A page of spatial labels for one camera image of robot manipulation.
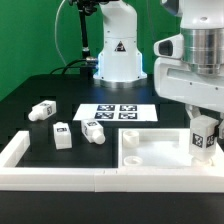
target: white plastic enclosure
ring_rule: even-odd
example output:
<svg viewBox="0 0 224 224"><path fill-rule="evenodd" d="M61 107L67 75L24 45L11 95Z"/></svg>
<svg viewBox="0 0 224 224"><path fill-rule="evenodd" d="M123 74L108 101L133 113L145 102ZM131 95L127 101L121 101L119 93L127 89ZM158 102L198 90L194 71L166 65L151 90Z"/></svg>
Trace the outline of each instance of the white plastic enclosure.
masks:
<svg viewBox="0 0 224 224"><path fill-rule="evenodd" d="M139 132L137 147L123 147L127 130ZM217 144L213 166L191 166L189 133L189 129L120 129L118 168L15 168L12 164L0 168L0 190L224 192L223 151ZM142 163L126 166L127 156L140 157Z"/></svg>

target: small cube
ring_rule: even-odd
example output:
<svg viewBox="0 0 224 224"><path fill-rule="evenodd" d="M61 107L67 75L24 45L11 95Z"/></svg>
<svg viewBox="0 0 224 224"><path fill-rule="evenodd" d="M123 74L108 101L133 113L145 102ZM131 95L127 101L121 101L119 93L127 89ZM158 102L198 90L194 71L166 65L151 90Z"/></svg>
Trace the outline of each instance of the small cube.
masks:
<svg viewBox="0 0 224 224"><path fill-rule="evenodd" d="M103 127L98 121L94 119L82 120L81 127L82 133L90 143L103 144L105 142Z"/></svg>
<svg viewBox="0 0 224 224"><path fill-rule="evenodd" d="M53 126L54 126L54 140L56 144L56 149L72 148L72 138L68 124L58 122Z"/></svg>

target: rectangular block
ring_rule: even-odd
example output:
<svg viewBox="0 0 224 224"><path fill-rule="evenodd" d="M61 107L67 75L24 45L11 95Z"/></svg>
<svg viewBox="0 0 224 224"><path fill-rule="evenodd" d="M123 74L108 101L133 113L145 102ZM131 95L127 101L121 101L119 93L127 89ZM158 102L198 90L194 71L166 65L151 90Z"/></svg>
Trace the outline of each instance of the rectangular block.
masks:
<svg viewBox="0 0 224 224"><path fill-rule="evenodd" d="M29 131L17 132L0 154L0 167L15 167L29 146Z"/></svg>

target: green wall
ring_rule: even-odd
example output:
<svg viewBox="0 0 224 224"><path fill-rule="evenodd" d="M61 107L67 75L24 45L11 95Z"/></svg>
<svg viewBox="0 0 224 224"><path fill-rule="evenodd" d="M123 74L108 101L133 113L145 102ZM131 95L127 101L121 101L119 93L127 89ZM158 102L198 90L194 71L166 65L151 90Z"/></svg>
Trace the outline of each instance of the green wall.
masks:
<svg viewBox="0 0 224 224"><path fill-rule="evenodd" d="M47 74L63 66L54 44L54 22L62 0L2 0L0 7L0 100L32 75ZM138 48L144 71L153 73L155 56L147 14L148 0L126 0L138 13ZM178 32L178 20L150 0L150 13L157 40ZM100 9L87 18L93 56L103 47ZM81 57L81 34L76 7L66 4L59 20L59 46L67 62Z"/></svg>

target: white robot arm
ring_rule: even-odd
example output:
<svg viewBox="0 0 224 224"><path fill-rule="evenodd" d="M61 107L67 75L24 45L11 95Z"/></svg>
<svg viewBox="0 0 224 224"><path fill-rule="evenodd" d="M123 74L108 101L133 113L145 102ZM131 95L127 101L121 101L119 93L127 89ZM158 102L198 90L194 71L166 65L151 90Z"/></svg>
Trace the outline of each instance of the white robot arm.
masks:
<svg viewBox="0 0 224 224"><path fill-rule="evenodd" d="M126 88L146 80L142 54L137 49L137 13L123 2L100 4L103 13L104 48L99 54L97 83Z"/></svg>
<svg viewBox="0 0 224 224"><path fill-rule="evenodd" d="M161 4L182 20L180 34L154 45L159 56L154 67L155 88L160 96L186 104L194 118L191 153L206 160L212 155L207 152L214 153L218 121L200 115L197 107L220 112L223 119L224 1L162 0ZM219 126L221 138L223 126Z"/></svg>

